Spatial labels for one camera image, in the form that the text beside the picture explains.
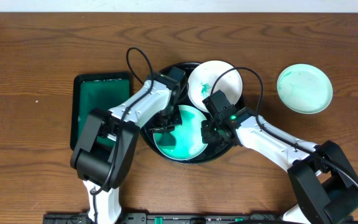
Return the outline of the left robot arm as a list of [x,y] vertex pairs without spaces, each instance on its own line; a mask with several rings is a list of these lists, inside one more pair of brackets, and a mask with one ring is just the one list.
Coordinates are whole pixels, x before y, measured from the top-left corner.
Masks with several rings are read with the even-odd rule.
[[131,167],[140,130],[148,123],[170,134],[182,125],[178,102],[186,89],[185,71],[152,72],[143,87],[108,110],[92,109],[73,149],[70,165],[88,190],[88,223],[116,223],[121,215],[119,186]]

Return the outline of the mint plate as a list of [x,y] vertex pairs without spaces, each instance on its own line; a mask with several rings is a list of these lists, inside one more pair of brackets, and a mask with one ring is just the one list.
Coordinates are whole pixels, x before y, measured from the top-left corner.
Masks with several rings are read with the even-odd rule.
[[281,101],[293,111],[316,114],[325,110],[333,98],[333,86],[319,68],[299,63],[285,68],[277,79]]
[[157,149],[169,159],[185,161],[200,155],[207,144],[202,142],[201,122],[206,116],[197,108],[179,105],[182,125],[165,133],[153,133]]

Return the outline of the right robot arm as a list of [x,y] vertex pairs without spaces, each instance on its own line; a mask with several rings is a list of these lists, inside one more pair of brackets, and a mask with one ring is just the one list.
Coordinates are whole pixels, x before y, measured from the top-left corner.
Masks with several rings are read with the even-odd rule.
[[238,109],[222,91],[203,100],[211,120],[202,123],[204,143],[229,143],[257,151],[287,172],[297,204],[286,223],[345,223],[358,209],[358,177],[342,149],[319,145],[278,129],[247,108]]

